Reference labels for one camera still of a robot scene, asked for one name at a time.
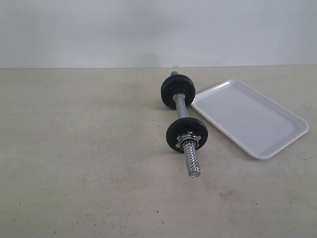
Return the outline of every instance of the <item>table surface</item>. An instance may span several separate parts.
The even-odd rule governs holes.
[[[310,130],[269,160],[204,121],[187,175],[160,99],[171,69],[0,70],[2,238],[317,237],[317,66],[182,68],[201,92],[239,79]]]

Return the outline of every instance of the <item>dumbbell bar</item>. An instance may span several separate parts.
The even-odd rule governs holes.
[[[165,105],[177,110],[178,120],[166,131],[166,141],[175,151],[185,153],[188,174],[192,178],[200,175],[196,150],[200,149],[208,138],[204,123],[188,117],[187,106],[195,98],[193,81],[176,71],[171,73],[161,86],[161,98]]]

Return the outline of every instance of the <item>white tray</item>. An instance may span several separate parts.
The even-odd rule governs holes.
[[[308,124],[239,80],[196,95],[192,107],[256,159],[266,160],[308,131]]]

